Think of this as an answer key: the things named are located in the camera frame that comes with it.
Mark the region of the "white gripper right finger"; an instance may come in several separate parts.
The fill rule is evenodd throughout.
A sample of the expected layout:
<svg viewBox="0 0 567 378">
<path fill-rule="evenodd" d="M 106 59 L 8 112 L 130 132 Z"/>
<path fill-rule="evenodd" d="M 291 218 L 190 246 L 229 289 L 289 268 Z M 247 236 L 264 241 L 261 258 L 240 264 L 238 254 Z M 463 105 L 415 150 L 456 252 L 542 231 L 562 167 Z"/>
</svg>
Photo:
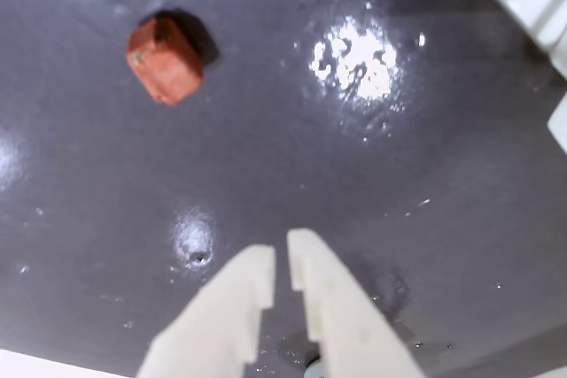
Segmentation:
<svg viewBox="0 0 567 378">
<path fill-rule="evenodd" d="M 424 377 L 406 345 L 338 255 L 309 228 L 287 234 L 291 288 L 326 377 Z"/>
</svg>

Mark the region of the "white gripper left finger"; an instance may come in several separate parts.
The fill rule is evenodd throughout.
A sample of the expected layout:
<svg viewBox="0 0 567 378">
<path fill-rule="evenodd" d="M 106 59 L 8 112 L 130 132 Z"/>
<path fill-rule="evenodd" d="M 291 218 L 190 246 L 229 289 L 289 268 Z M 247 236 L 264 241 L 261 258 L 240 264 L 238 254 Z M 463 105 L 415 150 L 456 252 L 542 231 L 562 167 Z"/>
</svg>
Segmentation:
<svg viewBox="0 0 567 378">
<path fill-rule="evenodd" d="M 262 312 L 274 306 L 276 250 L 234 256 L 151 341 L 138 377 L 241 377 L 258 355 Z"/>
</svg>

